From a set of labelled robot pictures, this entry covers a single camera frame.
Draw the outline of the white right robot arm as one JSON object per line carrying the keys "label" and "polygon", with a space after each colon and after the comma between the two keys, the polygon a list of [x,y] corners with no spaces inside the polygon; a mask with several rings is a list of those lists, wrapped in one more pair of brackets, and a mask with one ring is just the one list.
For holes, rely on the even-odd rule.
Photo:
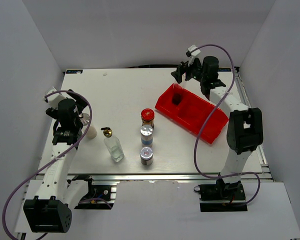
{"label": "white right robot arm", "polygon": [[250,108],[231,94],[231,88],[219,79],[219,60],[206,56],[181,62],[171,73],[177,83],[195,79],[201,93],[228,117],[226,141],[229,146],[227,159],[217,180],[216,195],[226,200],[241,183],[241,174],[249,156],[263,143],[262,112]]}

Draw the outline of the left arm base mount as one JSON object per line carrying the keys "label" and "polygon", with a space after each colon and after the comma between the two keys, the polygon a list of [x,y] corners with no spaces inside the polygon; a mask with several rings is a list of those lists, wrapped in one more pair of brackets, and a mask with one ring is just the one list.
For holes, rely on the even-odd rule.
{"label": "left arm base mount", "polygon": [[109,210],[113,206],[116,197],[116,185],[109,182],[98,182],[91,175],[81,174],[69,178],[67,190],[75,191],[81,198],[75,202],[76,210]]}

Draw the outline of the blue table logo sticker left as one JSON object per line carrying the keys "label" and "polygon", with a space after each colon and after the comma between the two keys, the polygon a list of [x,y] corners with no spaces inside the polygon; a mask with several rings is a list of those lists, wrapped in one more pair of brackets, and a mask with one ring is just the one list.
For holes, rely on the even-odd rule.
{"label": "blue table logo sticker left", "polygon": [[83,70],[82,69],[67,69],[65,73],[68,74],[82,74]]}

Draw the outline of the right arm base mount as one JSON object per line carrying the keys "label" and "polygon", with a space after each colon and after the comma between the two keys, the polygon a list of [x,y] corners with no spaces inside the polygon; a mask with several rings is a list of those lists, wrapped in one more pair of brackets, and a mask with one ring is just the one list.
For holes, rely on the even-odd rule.
{"label": "right arm base mount", "polygon": [[193,188],[199,194],[199,206],[202,213],[247,212],[246,195],[239,180],[225,183],[217,179],[214,184],[200,184]]}

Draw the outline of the red lid sauce jar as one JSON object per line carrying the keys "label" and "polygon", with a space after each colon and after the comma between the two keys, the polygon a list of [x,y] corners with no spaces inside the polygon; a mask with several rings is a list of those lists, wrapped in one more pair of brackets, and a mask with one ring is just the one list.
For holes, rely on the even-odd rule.
{"label": "red lid sauce jar", "polygon": [[155,112],[151,108],[145,108],[141,111],[140,117],[142,120],[142,125],[150,125],[154,128],[154,119],[155,119]]}

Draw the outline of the white shaker silver lid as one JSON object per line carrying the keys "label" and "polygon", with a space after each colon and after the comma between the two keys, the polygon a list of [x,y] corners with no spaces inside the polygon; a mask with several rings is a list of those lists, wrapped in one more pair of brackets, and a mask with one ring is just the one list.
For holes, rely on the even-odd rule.
{"label": "white shaker silver lid", "polygon": [[80,120],[83,124],[82,132],[86,132],[85,137],[89,140],[94,139],[97,136],[97,130],[92,123],[91,116],[88,113],[82,113],[80,115]]}

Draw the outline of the glass oil bottle gold cap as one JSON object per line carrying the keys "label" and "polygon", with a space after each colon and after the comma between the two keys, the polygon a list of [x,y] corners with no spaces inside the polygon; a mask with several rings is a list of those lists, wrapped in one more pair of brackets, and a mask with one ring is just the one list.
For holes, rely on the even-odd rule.
{"label": "glass oil bottle gold cap", "polygon": [[120,162],[125,157],[120,140],[113,134],[113,131],[110,127],[102,127],[100,130],[105,137],[103,142],[111,158],[116,163]]}

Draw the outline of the blue table logo sticker right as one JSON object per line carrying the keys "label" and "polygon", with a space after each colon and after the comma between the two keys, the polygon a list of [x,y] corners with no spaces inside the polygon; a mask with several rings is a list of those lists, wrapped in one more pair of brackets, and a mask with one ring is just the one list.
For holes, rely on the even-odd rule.
{"label": "blue table logo sticker right", "polygon": [[218,72],[232,72],[230,68],[219,68]]}

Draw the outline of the red plastic divided bin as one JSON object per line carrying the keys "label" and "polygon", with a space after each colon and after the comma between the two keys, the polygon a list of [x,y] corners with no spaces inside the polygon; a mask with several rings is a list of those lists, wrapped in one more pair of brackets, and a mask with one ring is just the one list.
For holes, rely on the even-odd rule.
{"label": "red plastic divided bin", "polygon": [[217,139],[229,121],[227,115],[219,108],[208,118],[214,108],[212,103],[182,88],[177,83],[173,83],[158,98],[155,105],[155,109],[161,114],[194,135],[198,135],[202,125],[208,119],[200,138],[209,144]]}

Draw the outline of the dark spice jar silver lid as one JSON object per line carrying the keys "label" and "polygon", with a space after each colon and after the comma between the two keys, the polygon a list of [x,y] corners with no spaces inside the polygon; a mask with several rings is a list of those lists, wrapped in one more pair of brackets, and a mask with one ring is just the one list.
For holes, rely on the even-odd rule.
{"label": "dark spice jar silver lid", "polygon": [[139,153],[140,161],[143,165],[149,166],[153,163],[153,150],[151,147],[145,146],[140,150]]}

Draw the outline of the blue table logo sticker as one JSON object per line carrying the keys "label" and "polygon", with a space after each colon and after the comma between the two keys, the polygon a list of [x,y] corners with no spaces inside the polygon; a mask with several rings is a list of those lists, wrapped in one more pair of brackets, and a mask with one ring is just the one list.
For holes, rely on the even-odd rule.
{"label": "blue table logo sticker", "polygon": [[219,68],[218,72],[232,72],[230,68]]}
{"label": "blue table logo sticker", "polygon": [[65,73],[68,74],[82,74],[83,70],[82,69],[67,69]]}

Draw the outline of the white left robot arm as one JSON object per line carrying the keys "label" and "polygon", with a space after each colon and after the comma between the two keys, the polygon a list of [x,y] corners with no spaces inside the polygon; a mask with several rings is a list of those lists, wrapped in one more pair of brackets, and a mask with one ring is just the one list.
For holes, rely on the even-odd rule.
{"label": "white left robot arm", "polygon": [[34,233],[66,233],[72,223],[72,210],[83,197],[95,196],[96,187],[85,180],[68,183],[69,169],[77,153],[79,143],[86,135],[82,131],[83,110],[89,102],[69,89],[50,90],[44,100],[49,104],[46,114],[55,120],[53,126],[50,162],[39,189],[32,199],[25,200],[23,212]]}

